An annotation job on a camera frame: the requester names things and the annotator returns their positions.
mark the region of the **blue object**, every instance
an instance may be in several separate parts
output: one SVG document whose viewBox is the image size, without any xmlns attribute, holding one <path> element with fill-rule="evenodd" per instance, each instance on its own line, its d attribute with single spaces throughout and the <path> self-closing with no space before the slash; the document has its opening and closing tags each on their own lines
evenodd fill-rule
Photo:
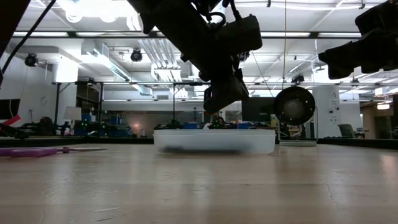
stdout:
<svg viewBox="0 0 398 224">
<path fill-rule="evenodd" d="M 81 118 L 83 118 L 83 121 L 91 122 L 91 116 L 89 114 L 83 114 Z"/>
<path fill-rule="evenodd" d="M 198 129 L 198 124 L 196 123 L 185 123 L 184 129 Z"/>
<path fill-rule="evenodd" d="M 231 127 L 234 129 L 249 129 L 250 124 L 249 123 L 244 123 L 244 124 L 231 124 Z"/>
</svg>

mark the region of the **ceiling light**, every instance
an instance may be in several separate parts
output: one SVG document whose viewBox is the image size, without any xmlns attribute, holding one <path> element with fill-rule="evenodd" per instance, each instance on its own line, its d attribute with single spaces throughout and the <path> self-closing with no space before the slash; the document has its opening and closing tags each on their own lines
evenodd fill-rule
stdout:
<svg viewBox="0 0 398 224">
<path fill-rule="evenodd" d="M 15 32 L 13 37 L 25 37 L 27 32 Z M 33 32 L 31 37 L 68 37 L 67 32 Z"/>
<path fill-rule="evenodd" d="M 378 105 L 377 109 L 378 110 L 388 110 L 388 109 L 390 109 L 390 104 Z"/>
<path fill-rule="evenodd" d="M 104 83 L 104 85 L 130 85 L 130 83 L 128 83 L 128 82 L 107 82 L 107 83 Z"/>
<path fill-rule="evenodd" d="M 139 84 L 139 85 L 173 85 L 172 82 L 132 82 L 130 84 Z"/>
<path fill-rule="evenodd" d="M 122 102 L 122 101 L 128 101 L 128 100 L 104 100 L 106 102 Z"/>
<path fill-rule="evenodd" d="M 359 32 L 321 32 L 319 37 L 362 37 Z"/>
<path fill-rule="evenodd" d="M 79 37 L 94 37 L 101 36 L 105 34 L 104 32 L 77 32 L 76 35 Z"/>
<path fill-rule="evenodd" d="M 359 9 L 359 6 L 345 6 L 345 7 L 303 7 L 303 6 L 284 6 L 281 4 L 272 4 L 271 7 L 279 7 L 286 9 L 304 10 L 304 11 L 334 11 L 334 10 L 347 10 Z"/>
<path fill-rule="evenodd" d="M 261 32 L 261 37 L 309 37 L 309 32 Z"/>
<path fill-rule="evenodd" d="M 243 81 L 246 82 L 254 82 L 257 77 L 243 77 Z"/>
</svg>

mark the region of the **table surface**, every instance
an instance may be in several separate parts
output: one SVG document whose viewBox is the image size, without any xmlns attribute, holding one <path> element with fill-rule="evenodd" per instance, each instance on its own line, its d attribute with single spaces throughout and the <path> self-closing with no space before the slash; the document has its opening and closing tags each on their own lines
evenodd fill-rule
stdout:
<svg viewBox="0 0 398 224">
<path fill-rule="evenodd" d="M 279 147 L 159 154 L 153 145 L 0 158 L 5 224 L 397 223 L 398 151 Z"/>
</svg>

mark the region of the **white wall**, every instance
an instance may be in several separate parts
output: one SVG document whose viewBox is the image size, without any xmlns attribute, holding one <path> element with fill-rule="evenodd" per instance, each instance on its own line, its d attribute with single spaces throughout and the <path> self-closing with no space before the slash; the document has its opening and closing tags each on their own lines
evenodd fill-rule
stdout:
<svg viewBox="0 0 398 224">
<path fill-rule="evenodd" d="M 0 59 L 0 64 L 4 65 L 7 58 L 8 54 L 4 54 Z M 52 78 L 52 72 L 47 72 L 46 77 L 45 69 L 29 68 L 23 60 L 14 57 L 4 74 L 0 89 L 0 100 L 21 99 L 18 114 L 22 119 L 12 126 L 30 123 L 29 110 L 32 110 L 35 123 L 44 116 L 54 119 L 57 87 L 51 84 Z"/>
<path fill-rule="evenodd" d="M 356 128 L 363 128 L 359 102 L 341 102 L 340 113 L 342 124 L 350 124 L 354 131 Z"/>
<path fill-rule="evenodd" d="M 313 95 L 317 104 L 318 137 L 341 137 L 340 94 L 338 86 L 316 86 Z"/>
</svg>

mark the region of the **ceiling lamp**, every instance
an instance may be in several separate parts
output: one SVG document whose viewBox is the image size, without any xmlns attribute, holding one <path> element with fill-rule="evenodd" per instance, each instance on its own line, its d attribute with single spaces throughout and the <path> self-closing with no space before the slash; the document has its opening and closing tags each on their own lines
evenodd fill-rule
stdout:
<svg viewBox="0 0 398 224">
<path fill-rule="evenodd" d="M 109 15 L 109 16 L 100 16 L 99 18 L 100 18 L 103 22 L 106 22 L 106 23 L 111 23 L 111 22 L 116 21 L 116 19 L 118 19 L 117 16 L 112 16 L 112 15 Z"/>
<path fill-rule="evenodd" d="M 381 104 L 377 106 L 378 110 L 388 110 L 390 109 L 390 104 Z"/>
</svg>

